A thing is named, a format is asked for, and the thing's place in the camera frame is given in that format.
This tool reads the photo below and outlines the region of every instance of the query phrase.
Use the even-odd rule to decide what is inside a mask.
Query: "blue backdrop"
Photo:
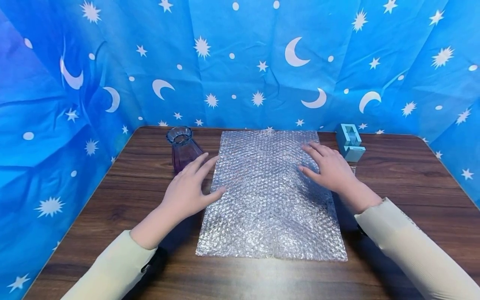
[[[414,134],[480,205],[480,6],[397,1],[0,0],[0,299],[144,125]]]

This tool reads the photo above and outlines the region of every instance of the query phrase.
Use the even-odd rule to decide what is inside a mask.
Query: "hand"
[[[225,187],[221,187],[209,195],[202,193],[202,181],[218,161],[218,156],[215,156],[202,166],[202,162],[207,156],[208,153],[204,153],[189,163],[182,172],[175,176],[165,192],[160,207],[167,209],[179,222],[202,211],[225,193]]]
[[[354,214],[361,214],[369,207],[382,203],[382,199],[368,186],[360,182],[353,174],[347,161],[337,150],[319,143],[310,142],[302,149],[317,163],[319,173],[307,167],[299,166],[299,170],[307,177],[334,191]]]
[[[321,186],[342,193],[346,187],[358,182],[350,166],[337,150],[315,142],[303,145],[302,149],[317,163],[320,174],[304,166],[299,166],[299,170]]]
[[[178,223],[222,197],[225,187],[209,195],[202,193],[202,181],[218,160],[218,156],[213,157],[202,166],[207,156],[200,155],[175,176],[162,203],[130,231],[139,246],[154,249]]]

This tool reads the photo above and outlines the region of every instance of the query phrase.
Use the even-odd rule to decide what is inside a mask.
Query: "vase rim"
[[[188,126],[176,126],[171,128],[167,132],[167,135],[165,137],[167,138],[167,141],[172,145],[184,145],[192,139],[193,132]]]

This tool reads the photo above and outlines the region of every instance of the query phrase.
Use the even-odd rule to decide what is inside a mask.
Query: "cuff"
[[[363,213],[355,215],[355,219],[361,229],[380,249],[382,241],[402,228],[417,228],[415,223],[388,198],[385,198],[380,205],[370,207]]]

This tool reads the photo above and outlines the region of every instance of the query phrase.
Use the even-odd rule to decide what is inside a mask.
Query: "moon print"
[[[313,101],[313,102],[305,102],[305,101],[301,101],[303,105],[305,105],[306,107],[308,108],[320,108],[322,107],[325,102],[327,102],[327,94],[325,94],[325,92],[318,87],[318,92],[320,93],[318,98]]]
[[[291,40],[287,47],[285,48],[285,59],[287,60],[288,64],[294,67],[301,67],[310,60],[301,60],[295,54],[295,46],[300,41],[301,36],[294,38]]]
[[[119,93],[113,87],[106,86],[103,89],[107,90],[110,93],[110,95],[112,95],[112,106],[105,111],[106,112],[115,112],[117,110],[117,108],[119,108],[119,105],[120,105],[120,95],[119,95]]]
[[[161,90],[163,87],[168,87],[175,91],[175,89],[171,84],[161,79],[153,80],[152,87],[153,87],[153,91],[155,92],[155,95],[157,95],[162,100],[165,100],[161,94]]]
[[[63,62],[63,56],[60,57],[60,72],[65,78],[65,81],[72,89],[79,90],[80,87],[84,84],[84,72],[82,71],[78,77],[73,77],[72,75],[70,75],[67,68],[65,67],[65,63]]]
[[[360,100],[359,110],[361,113],[363,113],[363,110],[365,109],[365,106],[367,105],[367,103],[369,103],[372,100],[377,100],[378,102],[382,102],[382,98],[377,92],[374,92],[374,91],[367,92],[365,95],[363,95],[363,97]]]

